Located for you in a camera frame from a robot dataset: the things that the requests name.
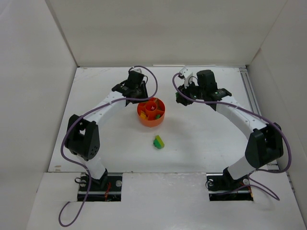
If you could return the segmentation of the brown studded lego plate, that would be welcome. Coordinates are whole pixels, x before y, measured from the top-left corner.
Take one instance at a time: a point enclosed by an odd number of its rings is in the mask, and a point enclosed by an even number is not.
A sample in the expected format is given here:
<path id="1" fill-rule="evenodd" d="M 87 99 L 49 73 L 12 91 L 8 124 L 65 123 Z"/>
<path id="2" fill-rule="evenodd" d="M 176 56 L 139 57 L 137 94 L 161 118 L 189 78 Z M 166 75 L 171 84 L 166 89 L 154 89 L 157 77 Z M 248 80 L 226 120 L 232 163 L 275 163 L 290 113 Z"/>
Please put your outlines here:
<path id="1" fill-rule="evenodd" d="M 149 101 L 150 101 L 150 102 L 154 102 L 154 103 L 156 103 L 157 105 L 159 104 L 159 99 L 156 98 L 156 97 L 151 98 Z"/>

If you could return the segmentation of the yellow square lego brick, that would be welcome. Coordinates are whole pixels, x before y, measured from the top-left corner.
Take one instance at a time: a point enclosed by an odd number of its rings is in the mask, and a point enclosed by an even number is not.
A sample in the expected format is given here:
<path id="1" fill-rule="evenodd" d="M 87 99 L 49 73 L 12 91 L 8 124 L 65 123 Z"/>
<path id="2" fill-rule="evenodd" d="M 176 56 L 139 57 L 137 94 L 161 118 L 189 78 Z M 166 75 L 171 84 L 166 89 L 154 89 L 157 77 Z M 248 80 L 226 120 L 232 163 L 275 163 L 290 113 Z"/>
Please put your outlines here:
<path id="1" fill-rule="evenodd" d="M 146 113 L 143 112 L 143 111 L 141 111 L 141 113 L 140 113 L 140 118 L 142 118 L 142 119 L 144 119 L 144 120 L 147 120 L 147 119 L 148 119 L 148 117 L 146 116 Z"/>

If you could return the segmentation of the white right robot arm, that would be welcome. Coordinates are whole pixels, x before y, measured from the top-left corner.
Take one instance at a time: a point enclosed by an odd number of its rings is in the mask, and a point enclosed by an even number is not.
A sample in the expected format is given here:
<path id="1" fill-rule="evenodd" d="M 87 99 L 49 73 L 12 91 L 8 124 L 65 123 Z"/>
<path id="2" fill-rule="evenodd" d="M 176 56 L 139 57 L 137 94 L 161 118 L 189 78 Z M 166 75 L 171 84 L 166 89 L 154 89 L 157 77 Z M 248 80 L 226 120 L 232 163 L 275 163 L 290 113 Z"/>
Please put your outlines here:
<path id="1" fill-rule="evenodd" d="M 235 190 L 248 175 L 283 156 L 280 126 L 241 107 L 230 91 L 218 88 L 211 70 L 193 74 L 183 68 L 176 76 L 184 80 L 183 85 L 176 87 L 177 103 L 184 106 L 192 103 L 209 105 L 233 123 L 248 140 L 243 157 L 226 167 L 221 175 L 207 178 L 209 190 Z"/>

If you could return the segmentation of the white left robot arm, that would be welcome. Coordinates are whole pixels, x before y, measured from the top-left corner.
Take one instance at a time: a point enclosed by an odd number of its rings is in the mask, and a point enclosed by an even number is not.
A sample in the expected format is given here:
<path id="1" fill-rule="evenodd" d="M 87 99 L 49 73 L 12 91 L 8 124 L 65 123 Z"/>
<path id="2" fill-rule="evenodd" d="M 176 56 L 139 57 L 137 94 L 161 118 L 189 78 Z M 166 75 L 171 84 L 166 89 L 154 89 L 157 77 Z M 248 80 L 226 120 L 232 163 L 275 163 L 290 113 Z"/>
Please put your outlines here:
<path id="1" fill-rule="evenodd" d="M 141 69 L 130 70 L 128 78 L 111 89 L 108 96 L 97 106 L 105 107 L 96 110 L 81 119 L 70 131 L 64 146 L 76 155 L 89 170 L 92 178 L 91 186 L 104 188 L 107 183 L 107 169 L 98 155 L 100 148 L 100 129 L 129 103 L 138 103 L 148 98 L 146 84 Z"/>

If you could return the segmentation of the orange round divided container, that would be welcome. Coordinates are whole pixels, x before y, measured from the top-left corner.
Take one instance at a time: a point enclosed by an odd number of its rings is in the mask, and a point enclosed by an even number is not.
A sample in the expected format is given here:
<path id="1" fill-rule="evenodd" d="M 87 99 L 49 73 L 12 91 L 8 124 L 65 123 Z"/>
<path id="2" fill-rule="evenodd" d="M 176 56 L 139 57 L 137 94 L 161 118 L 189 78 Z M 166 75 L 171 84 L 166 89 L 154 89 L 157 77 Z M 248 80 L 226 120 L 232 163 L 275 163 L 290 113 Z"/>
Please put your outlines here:
<path id="1" fill-rule="evenodd" d="M 154 111 L 151 110 L 151 106 L 153 105 L 156 106 L 156 109 Z M 140 118 L 141 111 L 146 113 L 146 116 L 148 117 L 147 120 Z M 165 104 L 160 99 L 158 105 L 154 102 L 150 102 L 149 100 L 146 102 L 138 103 L 137 114 L 140 123 L 145 127 L 159 126 L 163 122 L 165 117 Z"/>

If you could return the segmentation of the lime sloped lego brick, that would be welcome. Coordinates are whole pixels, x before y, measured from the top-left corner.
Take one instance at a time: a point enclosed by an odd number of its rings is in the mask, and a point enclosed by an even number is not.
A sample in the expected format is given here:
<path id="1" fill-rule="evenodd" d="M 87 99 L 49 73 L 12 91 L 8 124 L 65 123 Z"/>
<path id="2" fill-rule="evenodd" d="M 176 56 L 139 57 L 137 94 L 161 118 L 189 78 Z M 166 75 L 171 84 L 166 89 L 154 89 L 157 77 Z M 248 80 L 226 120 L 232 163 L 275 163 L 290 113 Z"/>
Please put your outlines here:
<path id="1" fill-rule="evenodd" d="M 163 140 L 161 139 L 161 137 L 159 135 L 155 136 L 155 139 L 158 140 L 161 144 L 161 149 L 165 146 Z"/>

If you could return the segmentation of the green curved lego brick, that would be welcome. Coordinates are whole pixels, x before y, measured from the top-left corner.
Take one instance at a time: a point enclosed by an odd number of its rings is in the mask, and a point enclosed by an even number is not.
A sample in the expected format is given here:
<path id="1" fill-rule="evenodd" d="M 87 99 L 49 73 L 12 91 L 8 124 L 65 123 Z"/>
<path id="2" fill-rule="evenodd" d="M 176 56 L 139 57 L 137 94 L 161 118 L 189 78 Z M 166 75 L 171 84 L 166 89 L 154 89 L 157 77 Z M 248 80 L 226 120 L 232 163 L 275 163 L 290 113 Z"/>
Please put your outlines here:
<path id="1" fill-rule="evenodd" d="M 160 142 L 159 142 L 158 140 L 156 140 L 156 139 L 153 141 L 153 145 L 154 145 L 157 149 L 160 149 L 160 148 L 161 148 Z"/>

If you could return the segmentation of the aluminium rail right side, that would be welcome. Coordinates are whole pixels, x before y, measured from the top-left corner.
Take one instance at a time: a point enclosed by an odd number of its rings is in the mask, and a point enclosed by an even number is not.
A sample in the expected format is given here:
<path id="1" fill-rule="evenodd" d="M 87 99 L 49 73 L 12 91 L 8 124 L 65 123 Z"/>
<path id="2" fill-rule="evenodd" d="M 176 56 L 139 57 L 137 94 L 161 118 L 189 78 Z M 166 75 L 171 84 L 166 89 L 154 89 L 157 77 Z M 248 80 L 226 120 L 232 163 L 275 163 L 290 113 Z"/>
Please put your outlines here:
<path id="1" fill-rule="evenodd" d="M 251 86 L 248 70 L 244 67 L 239 68 L 242 81 L 248 96 L 250 109 L 256 114 L 255 118 L 264 122 L 265 128 L 262 131 L 263 139 L 259 140 L 257 135 L 248 139 L 247 151 L 248 157 L 253 157 L 254 160 L 261 163 L 261 168 L 268 171 L 279 171 L 277 159 L 283 155 L 283 140 L 279 132 L 271 126 L 267 121 L 260 118 L 261 112 L 256 100 L 256 96 Z"/>

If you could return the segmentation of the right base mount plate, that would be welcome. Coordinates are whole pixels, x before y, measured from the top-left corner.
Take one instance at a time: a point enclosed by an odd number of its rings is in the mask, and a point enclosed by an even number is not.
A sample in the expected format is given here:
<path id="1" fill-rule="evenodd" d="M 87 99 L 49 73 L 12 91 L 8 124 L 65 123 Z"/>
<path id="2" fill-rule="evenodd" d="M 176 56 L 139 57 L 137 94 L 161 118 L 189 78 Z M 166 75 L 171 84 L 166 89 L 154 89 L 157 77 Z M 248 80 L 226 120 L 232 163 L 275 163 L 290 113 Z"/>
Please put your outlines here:
<path id="1" fill-rule="evenodd" d="M 221 173 L 206 175 L 205 186 L 208 189 L 210 201 L 253 201 L 253 195 L 247 176 L 234 180 L 229 184 L 223 180 Z"/>

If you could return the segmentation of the base mount plate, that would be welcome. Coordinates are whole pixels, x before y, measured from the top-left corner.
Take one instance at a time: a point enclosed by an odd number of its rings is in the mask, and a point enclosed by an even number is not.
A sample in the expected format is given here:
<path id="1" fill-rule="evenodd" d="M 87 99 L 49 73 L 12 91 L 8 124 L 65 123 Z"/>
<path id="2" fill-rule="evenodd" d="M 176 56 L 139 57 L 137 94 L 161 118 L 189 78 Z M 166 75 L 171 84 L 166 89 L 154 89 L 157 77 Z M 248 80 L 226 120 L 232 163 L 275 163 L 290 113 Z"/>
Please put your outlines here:
<path id="1" fill-rule="evenodd" d="M 253 195 L 247 176 L 234 180 L 229 184 L 223 180 L 221 173 L 206 175 L 205 186 L 208 189 L 210 201 L 253 201 Z"/>
<path id="2" fill-rule="evenodd" d="M 122 189 L 122 173 L 111 173 L 106 180 L 99 182 L 99 180 L 92 178 L 89 193 L 86 201 L 88 202 L 119 202 L 121 201 Z M 74 179 L 78 184 L 77 200 L 83 201 L 89 185 L 89 177 L 82 173 L 80 177 Z"/>

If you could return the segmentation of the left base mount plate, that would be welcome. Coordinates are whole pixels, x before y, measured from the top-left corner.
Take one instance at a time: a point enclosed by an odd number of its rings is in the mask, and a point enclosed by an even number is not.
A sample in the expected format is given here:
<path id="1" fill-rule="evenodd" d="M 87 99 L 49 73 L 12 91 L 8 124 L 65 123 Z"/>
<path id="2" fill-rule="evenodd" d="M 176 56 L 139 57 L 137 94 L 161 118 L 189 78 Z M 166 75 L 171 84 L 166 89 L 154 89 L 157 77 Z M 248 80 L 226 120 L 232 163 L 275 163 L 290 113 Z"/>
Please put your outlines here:
<path id="1" fill-rule="evenodd" d="M 92 178 L 89 193 L 86 201 L 88 202 L 119 202 L 121 201 L 122 189 L 122 173 L 111 173 L 106 180 L 99 182 L 99 180 Z M 77 200 L 83 201 L 89 185 L 89 177 L 82 173 L 80 177 L 74 179 L 78 184 Z"/>

